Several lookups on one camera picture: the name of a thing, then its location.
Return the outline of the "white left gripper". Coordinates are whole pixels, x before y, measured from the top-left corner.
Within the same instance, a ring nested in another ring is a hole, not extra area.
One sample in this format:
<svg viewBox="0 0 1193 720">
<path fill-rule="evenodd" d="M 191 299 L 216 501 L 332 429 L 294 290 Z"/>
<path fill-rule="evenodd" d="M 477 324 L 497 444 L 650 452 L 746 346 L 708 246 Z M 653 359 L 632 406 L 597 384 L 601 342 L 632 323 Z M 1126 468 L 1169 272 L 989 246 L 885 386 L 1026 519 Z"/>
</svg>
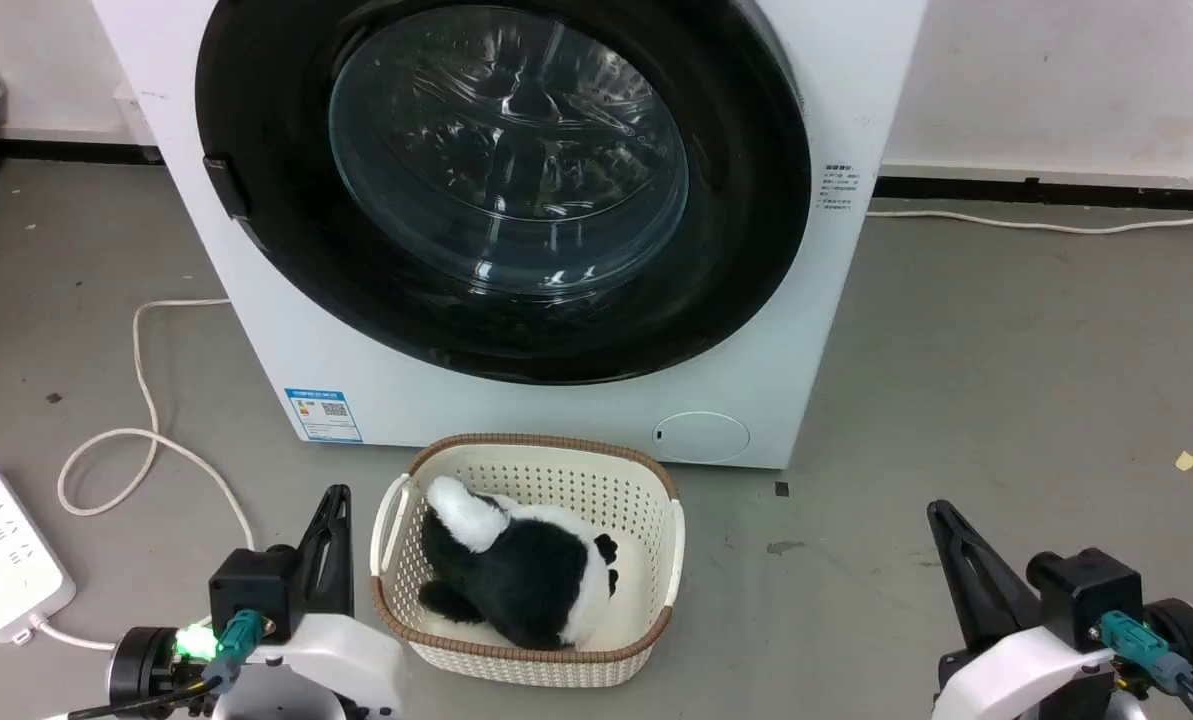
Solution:
<svg viewBox="0 0 1193 720">
<path fill-rule="evenodd" d="M 404 647 L 348 616 L 354 614 L 348 486 L 326 489 L 298 555 L 296 597 L 313 614 L 290 641 L 259 644 L 251 652 L 211 720 L 407 720 Z"/>
</svg>

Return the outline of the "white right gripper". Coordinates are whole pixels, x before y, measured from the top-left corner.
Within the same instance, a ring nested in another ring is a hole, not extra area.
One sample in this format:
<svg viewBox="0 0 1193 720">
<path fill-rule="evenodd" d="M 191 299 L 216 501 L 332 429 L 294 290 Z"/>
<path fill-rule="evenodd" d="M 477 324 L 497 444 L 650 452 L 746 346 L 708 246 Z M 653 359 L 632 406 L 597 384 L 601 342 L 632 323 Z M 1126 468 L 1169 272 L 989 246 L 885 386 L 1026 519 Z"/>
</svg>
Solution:
<svg viewBox="0 0 1193 720">
<path fill-rule="evenodd" d="M 931 720 L 1056 720 L 1043 707 L 1053 694 L 1084 679 L 1115 684 L 1099 626 L 1084 633 L 1092 651 L 1073 648 L 1039 626 L 1039 598 L 952 502 L 931 502 L 928 521 L 965 643 L 942 657 Z"/>
</svg>

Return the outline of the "black round washer door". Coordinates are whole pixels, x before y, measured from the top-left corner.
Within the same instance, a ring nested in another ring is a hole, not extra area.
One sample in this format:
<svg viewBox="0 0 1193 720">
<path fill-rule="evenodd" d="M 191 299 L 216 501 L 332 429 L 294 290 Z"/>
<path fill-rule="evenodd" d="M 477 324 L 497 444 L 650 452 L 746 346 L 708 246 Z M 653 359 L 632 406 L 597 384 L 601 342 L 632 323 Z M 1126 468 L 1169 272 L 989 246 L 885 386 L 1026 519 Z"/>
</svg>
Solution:
<svg viewBox="0 0 1193 720">
<path fill-rule="evenodd" d="M 791 73 L 737 0 L 217 0 L 194 119 L 299 292 L 494 381 L 704 354 L 806 228 Z"/>
</svg>

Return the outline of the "white front-load washing machine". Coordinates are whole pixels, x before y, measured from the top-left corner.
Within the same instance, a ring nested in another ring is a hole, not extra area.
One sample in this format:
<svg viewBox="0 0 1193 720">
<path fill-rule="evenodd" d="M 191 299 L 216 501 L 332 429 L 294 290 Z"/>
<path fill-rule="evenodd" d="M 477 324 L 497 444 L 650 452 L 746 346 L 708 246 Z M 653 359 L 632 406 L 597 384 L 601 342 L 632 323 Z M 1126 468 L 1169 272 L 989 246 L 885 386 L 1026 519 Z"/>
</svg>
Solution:
<svg viewBox="0 0 1193 720">
<path fill-rule="evenodd" d="M 888 149 L 931 0 L 737 0 L 775 41 L 811 153 L 801 250 L 769 302 L 698 356 L 591 386 L 494 381 L 422 364 L 308 299 L 227 217 L 206 169 L 194 69 L 217 0 L 92 0 L 231 308 L 296 433 L 285 389 L 344 392 L 363 445 L 422 447 L 462 433 L 592 439 L 657 457 L 654 429 L 678 412 L 733 416 L 741 457 L 713 465 L 787 468 L 843 283 Z M 824 165 L 860 173 L 849 211 L 814 207 Z"/>
</svg>

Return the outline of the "blue energy label sticker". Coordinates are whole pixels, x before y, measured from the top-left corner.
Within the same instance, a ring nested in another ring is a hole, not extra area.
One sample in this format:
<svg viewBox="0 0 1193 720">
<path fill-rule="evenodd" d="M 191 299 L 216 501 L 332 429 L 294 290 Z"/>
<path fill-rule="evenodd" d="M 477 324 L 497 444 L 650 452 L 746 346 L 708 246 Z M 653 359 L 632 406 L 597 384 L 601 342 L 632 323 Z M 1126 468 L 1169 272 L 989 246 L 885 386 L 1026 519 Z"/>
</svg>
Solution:
<svg viewBox="0 0 1193 720">
<path fill-rule="evenodd" d="M 295 426 L 309 442 L 363 445 L 348 401 L 344 392 L 330 389 L 286 387 Z"/>
</svg>

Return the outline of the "black and white panda plush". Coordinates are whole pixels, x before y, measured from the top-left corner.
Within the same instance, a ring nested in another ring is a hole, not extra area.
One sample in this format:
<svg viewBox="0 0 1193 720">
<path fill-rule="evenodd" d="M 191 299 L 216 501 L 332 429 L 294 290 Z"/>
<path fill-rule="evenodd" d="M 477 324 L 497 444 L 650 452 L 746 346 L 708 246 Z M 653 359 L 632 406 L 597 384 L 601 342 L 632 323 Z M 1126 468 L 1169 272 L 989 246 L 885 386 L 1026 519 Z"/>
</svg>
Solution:
<svg viewBox="0 0 1193 720">
<path fill-rule="evenodd" d="M 533 651 L 577 648 L 605 623 L 619 583 L 608 533 L 567 507 L 474 492 L 455 477 L 432 479 L 424 499 L 424 609 Z"/>
</svg>

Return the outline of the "cream laundry basket brown rim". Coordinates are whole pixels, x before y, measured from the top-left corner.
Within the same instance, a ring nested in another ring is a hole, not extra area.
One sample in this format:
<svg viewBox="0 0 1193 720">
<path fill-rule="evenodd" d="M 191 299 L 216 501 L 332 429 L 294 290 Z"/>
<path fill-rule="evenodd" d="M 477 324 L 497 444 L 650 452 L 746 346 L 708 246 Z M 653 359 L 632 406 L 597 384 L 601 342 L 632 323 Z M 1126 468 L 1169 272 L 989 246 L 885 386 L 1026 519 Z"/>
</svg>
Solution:
<svg viewBox="0 0 1193 720">
<path fill-rule="evenodd" d="M 591 641 L 556 652 L 519 650 L 488 628 L 429 614 L 419 589 L 432 570 L 421 546 L 424 492 L 437 477 L 523 503 L 564 507 L 618 544 L 620 575 L 608 620 Z M 371 594 L 387 628 L 449 671 L 492 682 L 608 688 L 638 674 L 672 620 L 686 555 L 686 516 L 668 471 L 631 448 L 585 439 L 463 434 L 419 452 L 387 489 L 369 547 Z"/>
</svg>

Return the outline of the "round white filter cover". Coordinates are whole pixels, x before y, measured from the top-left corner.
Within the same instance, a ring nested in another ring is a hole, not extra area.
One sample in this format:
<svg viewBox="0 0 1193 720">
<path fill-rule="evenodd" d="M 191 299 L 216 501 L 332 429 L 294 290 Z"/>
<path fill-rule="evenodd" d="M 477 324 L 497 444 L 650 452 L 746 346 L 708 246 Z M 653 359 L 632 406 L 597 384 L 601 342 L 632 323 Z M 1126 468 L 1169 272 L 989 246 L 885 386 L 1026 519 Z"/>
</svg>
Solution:
<svg viewBox="0 0 1193 720">
<path fill-rule="evenodd" d="M 661 459 L 719 464 L 743 454 L 750 445 L 750 430 L 742 421 L 721 412 L 678 412 L 660 420 L 653 441 Z"/>
</svg>

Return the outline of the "small text warning sticker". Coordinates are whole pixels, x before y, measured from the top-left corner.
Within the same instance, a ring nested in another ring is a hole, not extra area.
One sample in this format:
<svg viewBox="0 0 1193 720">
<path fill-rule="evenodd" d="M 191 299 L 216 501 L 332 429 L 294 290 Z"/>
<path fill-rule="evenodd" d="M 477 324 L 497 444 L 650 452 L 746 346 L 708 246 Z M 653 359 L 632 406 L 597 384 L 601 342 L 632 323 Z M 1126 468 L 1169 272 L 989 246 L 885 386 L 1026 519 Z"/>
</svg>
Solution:
<svg viewBox="0 0 1193 720">
<path fill-rule="evenodd" d="M 817 179 L 814 207 L 824 211 L 849 211 L 855 206 L 860 178 L 853 165 L 824 165 Z"/>
</svg>

